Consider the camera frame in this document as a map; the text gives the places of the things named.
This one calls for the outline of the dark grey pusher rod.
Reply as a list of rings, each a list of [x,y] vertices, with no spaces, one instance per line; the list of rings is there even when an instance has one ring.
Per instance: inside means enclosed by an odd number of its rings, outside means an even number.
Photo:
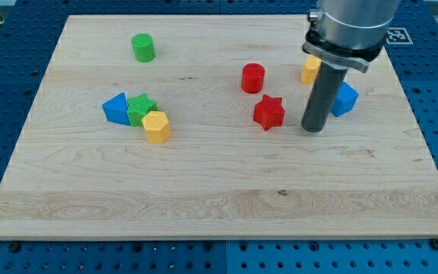
[[[307,132],[323,130],[347,71],[346,67],[321,63],[301,121]]]

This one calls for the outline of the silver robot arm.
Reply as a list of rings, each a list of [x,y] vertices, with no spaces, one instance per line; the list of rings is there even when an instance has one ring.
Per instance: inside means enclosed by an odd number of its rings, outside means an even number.
[[[323,130],[348,69],[365,73],[379,55],[399,0],[318,0],[302,49],[322,60],[301,120]]]

